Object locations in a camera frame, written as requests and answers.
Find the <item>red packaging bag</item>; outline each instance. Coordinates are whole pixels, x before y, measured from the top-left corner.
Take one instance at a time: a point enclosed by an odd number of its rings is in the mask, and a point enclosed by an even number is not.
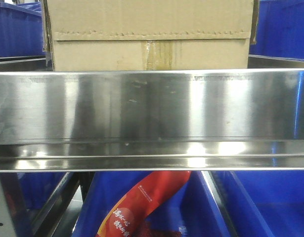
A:
[[[154,171],[110,210],[96,237],[131,237],[144,219],[188,181],[191,171]]]

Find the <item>metal post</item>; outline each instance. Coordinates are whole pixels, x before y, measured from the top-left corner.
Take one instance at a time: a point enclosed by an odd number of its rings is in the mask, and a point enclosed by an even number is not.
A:
[[[0,237],[32,237],[16,173],[0,174]]]

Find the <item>metal shelf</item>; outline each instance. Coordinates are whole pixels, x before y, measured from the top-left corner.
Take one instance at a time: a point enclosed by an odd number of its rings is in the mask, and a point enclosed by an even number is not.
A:
[[[304,169],[304,69],[0,73],[0,172]]]

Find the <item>storage rack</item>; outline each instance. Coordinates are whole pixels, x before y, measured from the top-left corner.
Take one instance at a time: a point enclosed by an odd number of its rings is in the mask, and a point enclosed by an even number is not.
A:
[[[30,225],[11,171],[304,169],[304,62],[249,65],[290,69],[12,72],[47,71],[45,59],[0,62],[0,236],[56,235],[79,185],[67,173]]]

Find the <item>blue storage crate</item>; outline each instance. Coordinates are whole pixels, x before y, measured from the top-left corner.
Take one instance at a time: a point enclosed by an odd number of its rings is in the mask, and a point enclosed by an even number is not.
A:
[[[41,209],[63,175],[63,172],[19,173],[27,209]]]
[[[304,59],[304,0],[260,0],[251,54]]]
[[[97,172],[72,237],[94,237],[117,201],[150,172]],[[201,171],[147,219],[151,229],[180,231],[183,237],[229,237],[229,231]]]
[[[240,237],[304,237],[304,171],[216,175]]]
[[[0,2],[0,57],[32,55],[44,55],[41,3]]]

